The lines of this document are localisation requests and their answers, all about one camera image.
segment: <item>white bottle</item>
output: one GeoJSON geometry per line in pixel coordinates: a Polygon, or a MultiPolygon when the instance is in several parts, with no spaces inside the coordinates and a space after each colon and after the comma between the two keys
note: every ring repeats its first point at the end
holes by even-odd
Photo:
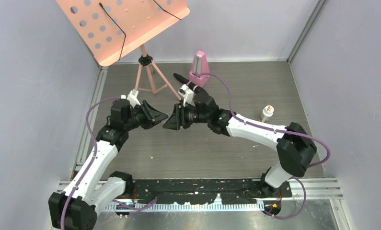
{"type": "Polygon", "coordinates": [[[274,114],[274,110],[275,109],[270,105],[265,106],[265,108],[262,110],[261,115],[259,116],[259,121],[267,123],[274,114]]]}

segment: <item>round hole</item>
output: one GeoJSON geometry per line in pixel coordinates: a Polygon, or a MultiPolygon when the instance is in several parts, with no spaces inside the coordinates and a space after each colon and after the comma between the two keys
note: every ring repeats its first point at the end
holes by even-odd
{"type": "Polygon", "coordinates": [[[78,9],[77,9],[76,6],[72,6],[72,7],[70,8],[70,12],[72,12],[72,13],[77,13],[77,11],[78,11],[78,9]]]}

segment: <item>music stand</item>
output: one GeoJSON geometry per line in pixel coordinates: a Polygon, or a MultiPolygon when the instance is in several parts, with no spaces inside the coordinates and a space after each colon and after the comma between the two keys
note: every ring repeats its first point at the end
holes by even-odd
{"type": "Polygon", "coordinates": [[[186,0],[57,0],[57,2],[100,66],[110,66],[140,47],[141,58],[135,88],[157,93],[169,86],[181,100],[179,94],[148,56],[144,44],[178,22],[177,18],[182,19],[189,14],[186,0]],[[156,89],[151,66],[166,83],[159,89],[156,89]],[[142,67],[146,68],[151,89],[139,88],[142,67]]]}

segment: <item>tripod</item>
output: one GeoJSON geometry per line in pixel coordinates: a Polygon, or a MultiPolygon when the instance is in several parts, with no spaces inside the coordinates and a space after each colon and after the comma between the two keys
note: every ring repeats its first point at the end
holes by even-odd
{"type": "Polygon", "coordinates": [[[175,94],[175,96],[180,101],[182,98],[179,96],[179,94],[176,92],[176,90],[173,88],[173,86],[169,83],[169,81],[166,79],[166,77],[163,75],[161,70],[156,66],[155,62],[152,61],[152,57],[147,54],[147,51],[145,50],[144,44],[139,46],[141,48],[141,57],[138,59],[139,65],[138,65],[138,74],[137,74],[137,82],[135,83],[135,89],[136,90],[142,90],[142,91],[148,91],[152,92],[153,94],[156,94],[157,92],[163,90],[166,88],[166,86],[169,86],[171,88],[172,92],[175,94]],[[152,67],[150,64],[154,67],[154,69],[158,72],[158,74],[161,76],[161,78],[165,81],[165,85],[160,87],[159,89],[156,89],[155,86],[155,79],[153,77],[152,67]],[[145,67],[148,75],[148,79],[150,80],[150,89],[144,89],[139,88],[139,79],[141,78],[141,71],[142,68],[145,67]]]}

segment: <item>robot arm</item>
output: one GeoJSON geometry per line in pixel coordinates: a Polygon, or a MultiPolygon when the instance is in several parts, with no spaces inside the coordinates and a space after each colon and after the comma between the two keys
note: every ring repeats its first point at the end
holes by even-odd
{"type": "Polygon", "coordinates": [[[141,126],[150,129],[168,118],[152,108],[146,101],[140,103],[138,91],[132,90],[128,96],[122,95],[111,106],[111,115],[107,124],[96,137],[97,154],[94,148],[84,163],[82,169],[62,193],[53,193],[49,198],[49,212],[52,226],[60,228],[61,212],[76,187],[76,182],[82,178],[78,189],[71,196],[65,217],[66,230],[92,229],[100,213],[106,205],[120,195],[129,195],[134,189],[132,176],[124,172],[114,172],[107,182],[95,189],[105,169],[117,155],[128,139],[128,132],[141,126]]]}
{"type": "Polygon", "coordinates": [[[179,130],[180,127],[189,128],[193,123],[207,123],[214,133],[228,137],[246,138],[277,151],[279,163],[271,167],[261,178],[261,190],[268,196],[273,196],[290,177],[304,176],[317,151],[311,140],[254,127],[247,125],[246,122],[272,130],[289,130],[306,134],[299,124],[275,126],[237,115],[243,120],[242,122],[233,117],[229,110],[220,109],[205,90],[195,93],[183,85],[179,94],[184,100],[182,103],[175,104],[173,113],[163,128],[179,130]]]}

